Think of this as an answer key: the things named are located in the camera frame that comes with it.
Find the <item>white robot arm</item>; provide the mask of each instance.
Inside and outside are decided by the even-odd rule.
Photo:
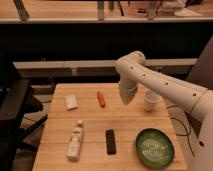
[[[121,76],[119,89],[123,103],[128,104],[134,98],[137,83],[141,83],[190,113],[202,122],[193,171],[213,170],[213,136],[210,134],[213,131],[213,91],[152,71],[144,67],[144,63],[145,57],[140,51],[117,60],[116,70]]]

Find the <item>orange carrot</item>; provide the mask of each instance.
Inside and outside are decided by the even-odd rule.
[[[104,96],[101,92],[97,92],[97,98],[98,98],[98,101],[99,101],[99,104],[101,107],[105,107],[106,104],[105,104],[105,100],[104,100]]]

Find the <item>black chair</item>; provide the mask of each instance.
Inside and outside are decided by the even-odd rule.
[[[33,88],[22,79],[3,50],[0,49],[0,171],[9,171],[17,148],[36,152],[37,147],[23,140],[40,126],[47,116],[27,129],[21,128],[26,113],[42,111],[43,106],[33,97]]]

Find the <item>white object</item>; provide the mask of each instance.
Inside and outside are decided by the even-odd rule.
[[[176,11],[175,15],[178,17],[201,17],[201,16],[203,16],[203,15],[201,15],[197,12],[191,11],[187,8],[183,8],[181,10]]]
[[[193,171],[213,170],[213,91],[152,71],[141,65],[144,62],[145,57],[139,51],[117,60],[116,70],[121,76],[119,89],[123,103],[128,104],[134,98],[139,82],[190,113],[202,122]]]
[[[65,104],[67,110],[75,109],[78,107],[77,100],[74,94],[65,96]]]
[[[176,10],[176,9],[182,9],[185,7],[185,3],[182,0],[176,0],[176,1],[163,1],[161,8],[163,10]]]
[[[67,158],[69,160],[77,161],[79,159],[82,138],[83,123],[82,120],[78,120],[77,126],[72,131],[72,136],[67,151]]]
[[[150,112],[154,109],[156,104],[159,102],[160,96],[152,90],[145,90],[144,92],[144,110]]]

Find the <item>wooden table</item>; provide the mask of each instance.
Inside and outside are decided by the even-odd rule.
[[[96,93],[101,91],[106,107],[99,106]],[[137,134],[145,128],[162,130],[171,139],[175,158],[165,170],[185,170],[186,162],[163,100],[152,112],[143,110],[143,91],[122,104],[118,84],[59,84],[49,108],[48,120],[36,156],[33,171],[148,171],[135,150]],[[67,111],[64,97],[75,94],[78,109]],[[66,158],[71,131],[83,120],[84,137],[78,162]],[[114,129],[117,153],[107,155],[105,130]]]
[[[31,19],[88,19],[97,18],[96,1],[49,1],[49,0],[22,0]],[[0,20],[19,19],[17,9],[12,0],[0,0]],[[105,2],[105,17],[121,17],[115,4],[114,10],[108,10]]]

